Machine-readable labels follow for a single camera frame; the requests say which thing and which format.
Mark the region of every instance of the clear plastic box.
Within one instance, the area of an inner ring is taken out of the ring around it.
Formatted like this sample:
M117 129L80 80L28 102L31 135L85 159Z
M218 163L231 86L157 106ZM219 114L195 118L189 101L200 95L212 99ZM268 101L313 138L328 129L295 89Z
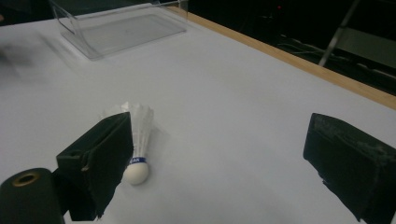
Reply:
M188 0L49 0L61 34L88 58L185 32Z

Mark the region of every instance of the shuttlecock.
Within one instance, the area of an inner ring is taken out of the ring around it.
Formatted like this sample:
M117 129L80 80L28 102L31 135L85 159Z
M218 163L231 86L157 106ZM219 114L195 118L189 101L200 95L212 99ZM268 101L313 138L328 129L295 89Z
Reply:
M123 178L131 185L143 183L149 176L149 166L146 162L146 152L154 118L153 110L146 105L131 107L132 138L134 154L123 173Z

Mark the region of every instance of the wooden edge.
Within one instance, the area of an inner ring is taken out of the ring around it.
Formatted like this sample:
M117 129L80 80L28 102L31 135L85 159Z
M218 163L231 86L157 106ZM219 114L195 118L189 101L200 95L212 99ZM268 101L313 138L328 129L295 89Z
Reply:
M193 21L199 25L204 26L212 31L219 34L230 37L242 44L245 44L251 48L257 49L263 53L266 53L272 57L275 57L285 63L291 64L294 67L304 70L305 72L312 74L316 77L323 78L337 86L340 86L349 91L353 91L365 98L373 100L381 105L385 105L389 108L396 110L396 96L380 91L376 88L363 84L352 78L342 76L335 73L332 70L321 67L317 64L311 63L307 60L296 57L289 54L281 49L274 48L259 40L253 39L249 36L242 35L234 30L227 27L214 23L213 21L206 20L202 17L196 16L192 13L188 14L188 20Z

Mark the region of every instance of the spool hole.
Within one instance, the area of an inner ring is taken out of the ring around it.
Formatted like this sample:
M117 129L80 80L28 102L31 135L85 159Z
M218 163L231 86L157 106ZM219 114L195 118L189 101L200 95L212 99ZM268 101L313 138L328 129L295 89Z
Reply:
M39 178L38 173L27 173L27 174L23 174L23 175L20 175L17 178L15 178L14 181L12 182L12 184L15 187L23 187L23 186L32 184L38 178Z

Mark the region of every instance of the white table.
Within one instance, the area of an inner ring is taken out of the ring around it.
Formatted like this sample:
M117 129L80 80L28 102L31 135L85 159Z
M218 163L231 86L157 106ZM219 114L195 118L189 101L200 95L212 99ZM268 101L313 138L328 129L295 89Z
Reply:
M395 110L192 22L91 62L41 21L0 28L0 181L55 170L57 154L126 101L154 109L151 174L117 187L102 224L358 223L303 159L310 116L396 147Z

